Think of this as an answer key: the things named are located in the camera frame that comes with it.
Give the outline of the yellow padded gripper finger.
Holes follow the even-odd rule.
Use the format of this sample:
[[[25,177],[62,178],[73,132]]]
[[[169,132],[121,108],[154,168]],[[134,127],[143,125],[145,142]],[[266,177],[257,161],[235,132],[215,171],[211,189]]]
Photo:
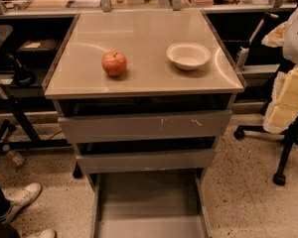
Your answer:
[[[263,129],[279,134],[285,131],[298,117],[298,65],[289,72],[277,73],[268,104]]]

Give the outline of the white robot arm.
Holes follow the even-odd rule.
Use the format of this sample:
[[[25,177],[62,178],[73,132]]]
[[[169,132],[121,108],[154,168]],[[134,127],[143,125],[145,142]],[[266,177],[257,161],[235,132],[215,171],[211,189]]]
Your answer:
[[[263,43],[273,48],[280,44],[283,57],[295,64],[289,72],[277,73],[263,121],[266,132],[279,134],[298,117],[298,7],[285,23],[265,36]]]

